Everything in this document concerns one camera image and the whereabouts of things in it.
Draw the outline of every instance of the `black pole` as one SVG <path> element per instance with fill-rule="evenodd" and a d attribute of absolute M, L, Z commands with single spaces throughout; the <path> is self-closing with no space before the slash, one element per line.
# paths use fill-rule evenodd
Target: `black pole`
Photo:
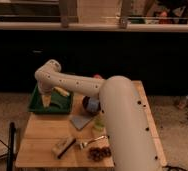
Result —
<path fill-rule="evenodd" d="M 12 171 L 14 159 L 14 134 L 16 132 L 15 124 L 13 122 L 9 125 L 9 140 L 8 140 L 8 157 L 6 171 Z"/>

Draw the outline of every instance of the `floor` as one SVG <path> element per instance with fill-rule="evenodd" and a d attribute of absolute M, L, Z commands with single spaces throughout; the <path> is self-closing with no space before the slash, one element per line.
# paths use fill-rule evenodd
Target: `floor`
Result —
<path fill-rule="evenodd" d="M 177 109 L 174 102 L 179 98 L 148 96 L 168 164 L 188 170 L 188 107 Z M 8 141 L 8 125 L 11 121 L 24 130 L 29 117 L 29 99 L 30 94 L 0 93 L 0 139 L 4 142 Z M 5 168 L 5 160 L 1 160 L 0 171 Z"/>

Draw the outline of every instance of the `food item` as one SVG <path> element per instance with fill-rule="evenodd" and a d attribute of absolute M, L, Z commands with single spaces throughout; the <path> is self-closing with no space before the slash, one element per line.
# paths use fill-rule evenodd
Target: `food item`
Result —
<path fill-rule="evenodd" d="M 89 158 L 95 162 L 101 161 L 104 157 L 111 157 L 111 150 L 109 147 L 91 147 L 89 149 Z"/>
<path fill-rule="evenodd" d="M 64 97 L 70 96 L 70 93 L 61 87 L 54 87 L 54 90 L 58 91 Z"/>

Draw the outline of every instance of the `yellow object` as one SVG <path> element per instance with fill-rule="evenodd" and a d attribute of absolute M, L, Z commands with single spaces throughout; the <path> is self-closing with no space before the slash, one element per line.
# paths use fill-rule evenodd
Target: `yellow object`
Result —
<path fill-rule="evenodd" d="M 55 89 L 56 91 L 58 91 L 58 92 L 59 92 L 62 96 L 64 96 L 64 97 L 70 96 L 70 93 L 69 93 L 68 91 L 64 90 L 63 88 L 54 87 L 54 89 Z"/>
<path fill-rule="evenodd" d="M 51 95 L 42 95 L 42 104 L 44 107 L 49 107 L 51 103 Z"/>

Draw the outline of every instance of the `green tray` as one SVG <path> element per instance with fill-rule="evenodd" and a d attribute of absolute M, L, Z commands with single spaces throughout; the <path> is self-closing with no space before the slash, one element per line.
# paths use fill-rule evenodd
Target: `green tray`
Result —
<path fill-rule="evenodd" d="M 51 104 L 49 107 L 44 107 L 41 95 L 38 91 L 37 85 L 31 95 L 31 101 L 28 106 L 29 112 L 35 114 L 69 114 L 71 112 L 73 102 L 73 93 L 70 96 L 64 97 L 56 90 L 51 93 Z"/>

